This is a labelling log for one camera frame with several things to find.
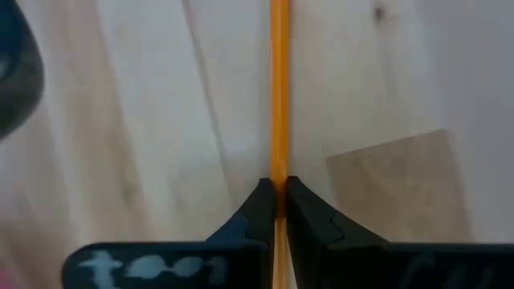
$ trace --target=yellow wooden stick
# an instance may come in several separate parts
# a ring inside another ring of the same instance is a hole
[[[277,192],[273,289],[288,288],[285,193],[288,179],[289,3],[271,0],[271,180]]]

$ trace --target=plywood board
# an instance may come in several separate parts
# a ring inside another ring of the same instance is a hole
[[[445,130],[327,159],[338,209],[390,241],[472,242]]]

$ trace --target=black plastic piece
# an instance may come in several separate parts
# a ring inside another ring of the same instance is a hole
[[[0,139],[34,111],[43,93],[43,62],[14,0],[0,0]]]
[[[103,243],[67,258],[64,289],[271,288],[275,191],[260,180],[205,242]]]
[[[390,243],[288,180],[288,237],[299,289],[514,288],[514,246]]]

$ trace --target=clamp jaw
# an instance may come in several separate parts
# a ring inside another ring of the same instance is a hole
[[[64,289],[271,288],[268,179],[205,242],[105,243],[64,264]],[[387,242],[289,177],[288,239],[299,289],[510,288],[514,246]]]

